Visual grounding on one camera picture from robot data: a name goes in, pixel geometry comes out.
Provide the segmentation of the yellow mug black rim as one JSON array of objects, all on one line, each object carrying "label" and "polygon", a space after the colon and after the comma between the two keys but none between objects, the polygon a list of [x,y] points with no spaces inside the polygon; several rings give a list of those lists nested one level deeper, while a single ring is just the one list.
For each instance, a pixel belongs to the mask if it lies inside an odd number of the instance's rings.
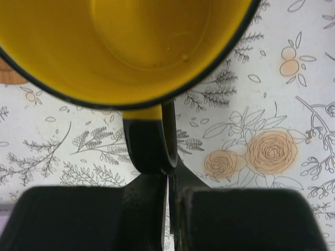
[{"label": "yellow mug black rim", "polygon": [[143,174],[177,166],[174,97],[206,78],[259,1],[1,1],[1,58],[64,101],[122,111]]}]

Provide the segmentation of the light wooden coaster front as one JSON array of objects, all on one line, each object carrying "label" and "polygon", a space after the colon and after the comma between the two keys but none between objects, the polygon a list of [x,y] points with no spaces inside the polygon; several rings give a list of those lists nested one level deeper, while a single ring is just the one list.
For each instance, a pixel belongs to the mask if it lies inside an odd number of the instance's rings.
[{"label": "light wooden coaster front", "polygon": [[13,70],[3,59],[0,60],[0,82],[8,85],[19,85],[28,81]]}]

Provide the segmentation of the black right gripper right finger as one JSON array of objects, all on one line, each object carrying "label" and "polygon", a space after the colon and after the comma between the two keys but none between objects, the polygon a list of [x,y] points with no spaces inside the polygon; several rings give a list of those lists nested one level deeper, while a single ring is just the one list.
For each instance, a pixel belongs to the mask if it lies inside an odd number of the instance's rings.
[{"label": "black right gripper right finger", "polygon": [[175,250],[326,250],[306,199],[291,189],[211,188],[168,155]]}]

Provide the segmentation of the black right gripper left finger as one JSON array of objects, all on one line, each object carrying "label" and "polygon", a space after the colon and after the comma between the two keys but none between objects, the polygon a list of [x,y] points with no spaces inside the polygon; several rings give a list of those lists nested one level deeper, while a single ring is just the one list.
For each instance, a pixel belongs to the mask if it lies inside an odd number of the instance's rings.
[{"label": "black right gripper left finger", "polygon": [[1,250],[162,250],[164,175],[120,188],[40,186],[16,202]]}]

